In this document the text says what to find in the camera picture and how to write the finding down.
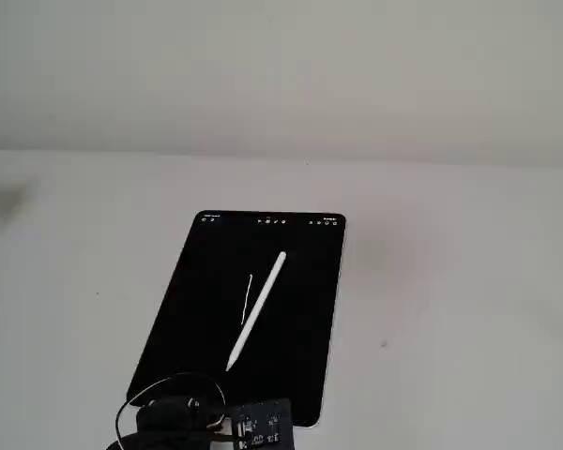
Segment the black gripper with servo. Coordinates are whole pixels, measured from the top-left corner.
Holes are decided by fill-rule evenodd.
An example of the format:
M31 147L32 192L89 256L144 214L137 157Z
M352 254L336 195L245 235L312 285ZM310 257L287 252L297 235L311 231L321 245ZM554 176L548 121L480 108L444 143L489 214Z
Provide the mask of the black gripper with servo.
M228 417L235 449L295 449L291 402L287 398L235 406Z

